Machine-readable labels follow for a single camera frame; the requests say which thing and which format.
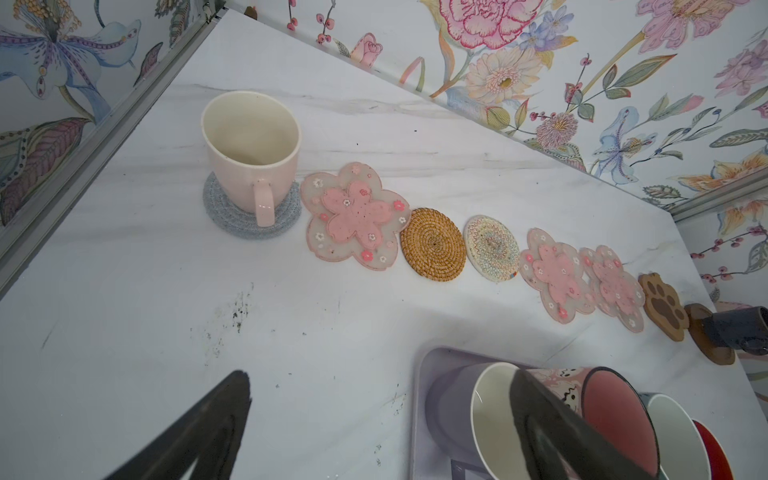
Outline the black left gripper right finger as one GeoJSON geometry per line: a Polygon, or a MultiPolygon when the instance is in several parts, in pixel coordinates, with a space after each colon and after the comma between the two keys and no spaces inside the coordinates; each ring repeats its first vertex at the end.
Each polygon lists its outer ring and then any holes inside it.
{"type": "Polygon", "coordinates": [[[568,463],[582,479],[649,479],[528,371],[515,373],[509,389],[514,425],[532,479],[566,479],[568,463]]]}

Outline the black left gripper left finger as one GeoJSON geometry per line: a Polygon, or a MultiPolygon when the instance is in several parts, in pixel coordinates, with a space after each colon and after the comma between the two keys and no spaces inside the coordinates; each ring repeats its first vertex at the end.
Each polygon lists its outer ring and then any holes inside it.
{"type": "Polygon", "coordinates": [[[228,479],[251,406],[247,373],[235,370],[110,479],[228,479]]]}

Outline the cream mug purple handle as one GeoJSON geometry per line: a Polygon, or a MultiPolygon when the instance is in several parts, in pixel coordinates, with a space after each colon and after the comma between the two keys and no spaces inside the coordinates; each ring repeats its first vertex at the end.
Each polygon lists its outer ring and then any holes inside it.
{"type": "MultiPolygon", "coordinates": [[[[475,454],[492,479],[529,479],[509,402],[509,389],[520,368],[510,363],[492,363],[485,367],[464,368],[459,377],[468,388],[469,427],[449,431],[450,438],[474,442],[475,454]]],[[[457,420],[454,409],[460,400],[459,388],[453,386],[439,398],[438,418],[457,420]]]]}

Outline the red inside white mug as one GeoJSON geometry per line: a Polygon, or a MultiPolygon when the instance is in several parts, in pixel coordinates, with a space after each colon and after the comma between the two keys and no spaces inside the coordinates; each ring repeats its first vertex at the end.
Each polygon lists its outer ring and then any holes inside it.
{"type": "Polygon", "coordinates": [[[698,420],[693,420],[705,446],[712,480],[733,480],[734,475],[729,460],[720,442],[713,433],[698,420]]]}

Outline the brown wooden round coaster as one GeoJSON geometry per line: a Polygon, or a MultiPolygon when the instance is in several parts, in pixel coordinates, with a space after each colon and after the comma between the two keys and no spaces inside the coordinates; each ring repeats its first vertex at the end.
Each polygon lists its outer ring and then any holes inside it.
{"type": "Polygon", "coordinates": [[[710,320],[713,312],[699,303],[688,304],[684,310],[689,317],[688,331],[702,354],[717,365],[733,365],[736,360],[734,349],[716,345],[705,332],[704,321],[710,320]]]}

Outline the colourful patterned round coaster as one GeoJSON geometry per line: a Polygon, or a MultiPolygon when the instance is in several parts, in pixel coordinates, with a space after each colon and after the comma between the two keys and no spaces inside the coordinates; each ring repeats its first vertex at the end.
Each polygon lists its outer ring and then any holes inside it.
{"type": "Polygon", "coordinates": [[[517,275],[520,248],[503,223],[475,215],[465,224],[463,236],[469,261],[485,279],[502,283],[517,275]]]}

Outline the grey round coaster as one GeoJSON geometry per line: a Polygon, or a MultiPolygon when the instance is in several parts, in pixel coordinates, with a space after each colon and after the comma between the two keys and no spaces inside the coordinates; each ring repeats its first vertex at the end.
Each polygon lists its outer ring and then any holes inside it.
{"type": "Polygon", "coordinates": [[[294,182],[286,198],[275,209],[275,224],[259,227],[256,217],[236,206],[226,195],[214,173],[207,177],[203,188],[205,211],[223,231],[245,240],[269,240],[290,230],[301,216],[299,184],[294,182]]]}

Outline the dark navy small mug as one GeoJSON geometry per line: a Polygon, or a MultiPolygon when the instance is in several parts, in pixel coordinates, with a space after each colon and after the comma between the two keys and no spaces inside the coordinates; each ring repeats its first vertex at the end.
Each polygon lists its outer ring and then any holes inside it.
{"type": "Polygon", "coordinates": [[[755,356],[767,354],[767,308],[750,307],[714,313],[702,321],[715,346],[741,350],[755,356]]]}

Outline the woven tan round coaster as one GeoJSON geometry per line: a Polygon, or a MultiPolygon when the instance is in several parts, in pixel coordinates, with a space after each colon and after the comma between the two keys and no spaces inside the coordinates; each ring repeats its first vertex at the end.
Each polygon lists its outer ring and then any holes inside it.
{"type": "Polygon", "coordinates": [[[443,213],[431,208],[412,211],[400,233],[405,260],[420,276],[437,282],[456,279],[466,262],[466,246],[458,227],[443,213]]]}

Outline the cream mug pink handle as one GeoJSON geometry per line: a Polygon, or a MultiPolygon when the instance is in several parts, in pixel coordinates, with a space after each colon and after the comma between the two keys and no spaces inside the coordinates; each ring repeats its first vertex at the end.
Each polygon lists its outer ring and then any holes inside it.
{"type": "Polygon", "coordinates": [[[257,226],[274,226],[297,173],[302,131],[294,115],[263,93],[231,91],[206,105],[201,131],[229,200],[253,214],[257,226]]]}

